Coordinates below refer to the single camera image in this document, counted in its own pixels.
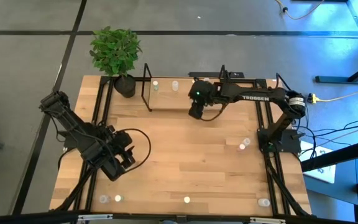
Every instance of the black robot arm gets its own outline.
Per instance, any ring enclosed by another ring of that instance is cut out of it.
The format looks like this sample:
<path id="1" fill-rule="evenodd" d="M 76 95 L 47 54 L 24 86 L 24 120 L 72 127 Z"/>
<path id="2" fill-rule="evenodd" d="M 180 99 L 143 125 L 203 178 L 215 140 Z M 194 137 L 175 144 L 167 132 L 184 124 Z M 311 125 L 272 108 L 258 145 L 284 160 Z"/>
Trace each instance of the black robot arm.
<path id="1" fill-rule="evenodd" d="M 204 106 L 214 104 L 222 104 L 219 114 L 228 104 L 240 100 L 266 101 L 278 105 L 283 111 L 278 121 L 270 124 L 267 129 L 261 128 L 257 130 L 259 148 L 264 154 L 267 171 L 277 183 L 292 209 L 297 215 L 309 215 L 295 201 L 285 184 L 280 180 L 269 156 L 269 152 L 298 153 L 301 151 L 297 131 L 287 129 L 294 119 L 300 119 L 305 115 L 305 98 L 301 94 L 292 90 L 286 91 L 283 88 L 258 89 L 241 87 L 230 82 L 215 82 L 212 84 L 195 78 L 188 95 L 193 100 L 189 115 L 196 119 L 201 119 Z"/>
<path id="2" fill-rule="evenodd" d="M 264 138 L 265 143 L 262 147 L 266 147 L 266 144 L 271 147 L 272 144 L 281 143 L 284 130 L 288 125 L 294 119 L 300 119 L 305 115 L 305 98 L 302 94 L 292 90 L 286 91 L 283 88 L 249 88 L 230 82 L 215 82 L 212 84 L 197 78 L 195 80 L 188 95 L 193 100 L 189 115 L 196 119 L 201 119 L 204 106 L 214 104 L 222 104 L 222 109 L 228 104 L 240 100 L 269 101 L 278 105 L 283 114 L 268 129 L 261 130 L 263 132 L 261 138 Z"/>
<path id="3" fill-rule="evenodd" d="M 101 168 L 114 181 L 125 169 L 135 163 L 132 156 L 131 137 L 125 131 L 115 131 L 113 126 L 95 126 L 85 123 L 71 109 L 67 95 L 53 92 L 41 101 L 40 109 L 57 119 L 66 129 L 65 137 L 76 143 L 81 157 L 93 168 Z M 122 162 L 115 156 L 120 155 Z"/>

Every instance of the leaf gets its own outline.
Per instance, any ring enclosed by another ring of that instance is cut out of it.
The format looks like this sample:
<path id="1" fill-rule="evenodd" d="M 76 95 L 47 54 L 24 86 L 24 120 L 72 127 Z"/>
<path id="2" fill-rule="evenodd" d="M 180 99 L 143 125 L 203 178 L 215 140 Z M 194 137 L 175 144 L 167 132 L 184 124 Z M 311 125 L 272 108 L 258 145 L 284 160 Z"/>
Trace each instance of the leaf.
<path id="1" fill-rule="evenodd" d="M 93 52 L 92 50 L 89 51 L 89 54 L 90 54 L 92 57 L 97 57 L 97 56 L 96 56 L 96 53 Z"/>
<path id="2" fill-rule="evenodd" d="M 89 54 L 96 68 L 107 75 L 127 75 L 128 70 L 135 68 L 137 53 L 142 51 L 136 33 L 129 29 L 110 30 L 110 27 L 94 33 L 94 40 L 91 41 L 93 51 Z"/>
<path id="3" fill-rule="evenodd" d="M 112 68 L 112 72 L 113 72 L 113 74 L 118 74 L 118 68 L 113 67 L 113 68 Z"/>

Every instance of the concrete floor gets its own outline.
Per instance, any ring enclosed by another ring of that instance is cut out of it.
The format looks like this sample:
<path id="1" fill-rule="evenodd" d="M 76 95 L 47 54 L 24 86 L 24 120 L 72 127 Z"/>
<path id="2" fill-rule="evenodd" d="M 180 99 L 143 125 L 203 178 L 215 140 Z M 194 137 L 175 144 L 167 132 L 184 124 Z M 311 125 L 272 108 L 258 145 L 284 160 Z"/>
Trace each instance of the concrete floor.
<path id="1" fill-rule="evenodd" d="M 302 15 L 314 3 L 283 1 Z M 0 30 L 71 30 L 80 0 L 0 0 Z M 134 30 L 358 31 L 344 3 L 324 3 L 300 21 L 282 17 L 274 0 L 93 0 L 80 30 L 104 26 Z M 228 70 L 247 78 L 275 78 L 304 94 L 334 98 L 358 90 L 353 85 L 316 84 L 316 75 L 349 76 L 358 71 L 358 37 L 140 35 L 144 51 L 130 73 L 142 74 L 147 62 L 156 77 L 185 77 L 188 72 Z M 61 90 L 74 106 L 83 75 L 101 75 L 89 56 L 92 36 L 77 36 Z M 0 36 L 0 215 L 9 212 L 24 164 L 40 123 L 39 101 L 49 94 L 68 36 Z M 358 119 L 358 95 L 309 106 L 311 129 L 341 128 Z M 357 143 L 358 133 L 343 142 Z M 330 149 L 341 145 L 329 143 Z M 50 124 L 24 213 L 47 211 L 62 144 Z M 354 220 L 353 206 L 309 192 L 319 217 Z"/>

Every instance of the clear plastic cup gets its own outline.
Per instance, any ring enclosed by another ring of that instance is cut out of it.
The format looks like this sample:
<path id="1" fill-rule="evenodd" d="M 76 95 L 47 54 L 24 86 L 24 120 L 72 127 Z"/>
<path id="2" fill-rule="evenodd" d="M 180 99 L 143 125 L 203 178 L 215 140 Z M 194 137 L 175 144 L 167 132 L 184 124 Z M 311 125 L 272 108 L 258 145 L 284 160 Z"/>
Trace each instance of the clear plastic cup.
<path id="1" fill-rule="evenodd" d="M 179 90 L 179 82 L 178 81 L 173 81 L 172 82 L 172 90 L 173 91 L 178 91 Z"/>
<path id="2" fill-rule="evenodd" d="M 154 90 L 158 90 L 158 82 L 153 81 Z"/>

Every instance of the wooden table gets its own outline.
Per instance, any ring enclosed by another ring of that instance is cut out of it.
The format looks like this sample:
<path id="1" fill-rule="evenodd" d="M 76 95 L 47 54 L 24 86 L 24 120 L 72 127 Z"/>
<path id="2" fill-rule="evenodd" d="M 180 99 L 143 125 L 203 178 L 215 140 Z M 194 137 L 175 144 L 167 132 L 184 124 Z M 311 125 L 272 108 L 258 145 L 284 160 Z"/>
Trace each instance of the wooden table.
<path id="1" fill-rule="evenodd" d="M 84 121 L 91 121 L 100 78 L 83 78 L 75 113 Z M 116 129 L 143 130 L 152 141 L 152 152 L 144 165 L 115 182 L 99 171 L 91 211 L 271 216 L 270 207 L 257 204 L 259 198 L 269 198 L 269 189 L 264 160 L 258 149 L 256 129 L 259 124 L 255 102 L 230 104 L 218 119 L 204 122 L 187 114 L 190 78 L 176 79 L 180 82 L 178 92 L 173 92 L 171 88 L 174 79 L 156 80 L 159 82 L 157 91 L 153 87 L 150 89 L 150 83 L 145 84 L 145 97 L 150 97 L 153 112 L 147 110 L 140 97 L 141 82 L 137 83 L 135 96 L 129 99 L 113 91 L 108 124 Z M 267 83 L 275 86 L 273 80 L 267 80 Z M 101 108 L 104 107 L 106 92 Z M 263 112 L 267 126 L 267 115 Z M 210 118 L 216 113 L 216 110 L 206 110 L 204 117 Z M 272 104 L 272 113 L 276 120 L 282 112 Z M 137 132 L 129 134 L 134 141 L 134 157 L 138 164 L 147 154 L 147 140 Z M 250 138 L 251 144 L 240 152 L 237 148 L 244 138 Z M 281 159 L 287 188 L 303 209 L 310 212 L 298 159 L 288 153 L 281 153 Z M 77 184 L 81 164 L 78 151 L 72 151 L 63 158 L 50 208 L 59 206 Z M 278 209 L 282 212 L 280 191 L 277 186 L 275 189 Z M 80 208 L 85 207 L 87 191 L 86 185 Z M 109 195 L 113 200 L 100 203 L 101 195 Z M 122 195 L 124 200 L 115 202 L 115 195 Z M 189 204 L 183 202 L 186 196 L 191 198 Z"/>

